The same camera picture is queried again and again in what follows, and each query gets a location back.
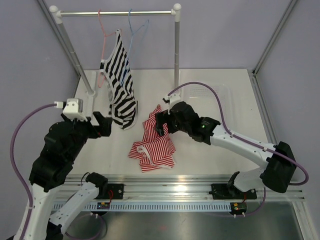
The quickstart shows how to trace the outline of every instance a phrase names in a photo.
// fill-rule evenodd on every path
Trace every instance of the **striped fabric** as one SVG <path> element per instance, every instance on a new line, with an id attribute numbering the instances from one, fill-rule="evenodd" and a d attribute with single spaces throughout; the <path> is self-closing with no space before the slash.
<path id="1" fill-rule="evenodd" d="M 167 125 L 163 125 L 164 136 L 159 136 L 155 130 L 156 113 L 161 111 L 161 106 L 158 105 L 143 122 L 142 141 L 134 142 L 128 155 L 129 158 L 140 160 L 139 165 L 143 173 L 161 168 L 171 169 L 175 165 L 172 154 L 176 148 L 169 137 Z"/>
<path id="2" fill-rule="evenodd" d="M 100 71 L 106 78 L 109 114 L 113 121 L 123 130 L 133 127 L 137 121 L 138 102 L 120 30 L 116 31 L 116 43 L 109 59 L 101 60 Z"/>

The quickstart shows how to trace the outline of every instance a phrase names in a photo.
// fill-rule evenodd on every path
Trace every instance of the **red striped cloth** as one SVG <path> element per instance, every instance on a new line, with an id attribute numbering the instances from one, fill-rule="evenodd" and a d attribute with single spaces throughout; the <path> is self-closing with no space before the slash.
<path id="1" fill-rule="evenodd" d="M 162 112 L 161 106 L 149 114 L 149 118 L 143 122 L 144 134 L 142 141 L 133 143 L 128 157 L 140 160 L 142 172 L 155 169 L 171 169 L 175 165 L 172 154 L 176 148 L 168 133 L 168 126 L 163 125 L 164 136 L 159 136 L 155 130 L 156 113 Z"/>

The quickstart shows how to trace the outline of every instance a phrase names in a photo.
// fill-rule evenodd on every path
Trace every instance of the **white pipe connector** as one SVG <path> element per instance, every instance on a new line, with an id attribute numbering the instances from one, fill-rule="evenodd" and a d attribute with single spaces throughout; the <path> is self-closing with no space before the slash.
<path id="1" fill-rule="evenodd" d="M 180 22 L 180 16 L 181 16 L 181 4 L 176 3 L 173 5 L 173 14 L 174 15 L 174 21 L 175 22 Z"/>
<path id="2" fill-rule="evenodd" d="M 58 9 L 58 7 L 52 5 L 52 6 L 50 6 L 49 10 L 52 13 L 52 16 L 53 16 L 56 24 L 62 24 L 61 11 Z"/>

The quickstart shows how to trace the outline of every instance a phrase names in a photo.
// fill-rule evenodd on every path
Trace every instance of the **vertical pole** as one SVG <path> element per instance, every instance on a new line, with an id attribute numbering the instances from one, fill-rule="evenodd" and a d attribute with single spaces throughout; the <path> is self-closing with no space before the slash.
<path id="1" fill-rule="evenodd" d="M 173 6 L 174 15 L 174 88 L 179 86 L 179 47 L 180 47 L 180 15 L 181 4 Z"/>
<path id="2" fill-rule="evenodd" d="M 76 65 L 76 67 L 77 67 L 77 69 L 78 69 L 78 71 L 79 71 L 79 73 L 80 73 L 80 75 L 82 77 L 82 80 L 83 80 L 84 85 L 85 85 L 85 87 L 87 89 L 88 95 L 90 95 L 90 96 L 95 95 L 95 91 L 90 86 L 90 83 L 89 83 L 88 78 L 87 78 L 87 76 L 85 74 L 85 71 L 84 71 L 84 69 L 83 69 L 83 67 L 82 67 L 82 65 L 81 65 L 81 63 L 79 61 L 79 58 L 78 58 L 78 56 L 77 56 L 77 54 L 75 52 L 74 47 L 72 46 L 72 43 L 70 41 L 70 38 L 69 38 L 68 33 L 66 31 L 66 28 L 65 28 L 65 26 L 64 26 L 64 24 L 62 22 L 61 12 L 59 11 L 59 9 L 56 6 L 50 6 L 50 12 L 52 13 L 53 18 L 54 18 L 57 26 L 59 27 L 59 30 L 61 32 L 61 36 L 62 36 L 62 38 L 63 38 L 63 40 L 65 42 L 65 45 L 66 45 L 66 47 L 67 47 L 72 59 L 74 60 L 75 65 Z"/>

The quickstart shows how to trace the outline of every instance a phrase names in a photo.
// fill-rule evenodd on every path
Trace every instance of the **gray wall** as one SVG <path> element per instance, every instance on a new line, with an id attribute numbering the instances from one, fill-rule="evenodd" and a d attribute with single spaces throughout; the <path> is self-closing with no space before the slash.
<path id="1" fill-rule="evenodd" d="M 301 0 L 258 73 L 278 139 L 290 143 L 310 174 L 304 186 L 320 226 L 320 1 Z"/>
<path id="2" fill-rule="evenodd" d="M 10 164 L 12 133 L 35 108 L 72 97 L 77 78 L 35 0 L 1 0 L 0 33 L 0 238 L 7 239 L 17 231 L 27 203 Z M 46 109 L 21 129 L 15 158 L 25 179 L 60 113 Z"/>
<path id="3" fill-rule="evenodd" d="M 62 11 L 129 11 L 170 10 L 176 2 L 182 5 L 180 66 L 181 68 L 244 68 L 257 64 L 289 0 L 46 0 Z M 134 16 L 136 29 L 149 18 L 150 26 L 140 44 L 141 34 L 134 39 L 138 51 L 130 60 L 136 69 L 172 69 L 174 66 L 174 19 L 171 16 Z M 125 16 L 102 17 L 108 33 L 122 28 L 125 45 L 129 46 L 130 30 Z M 74 48 L 85 69 L 100 66 L 103 34 L 98 17 L 64 18 Z M 107 39 L 106 58 L 115 44 Z"/>

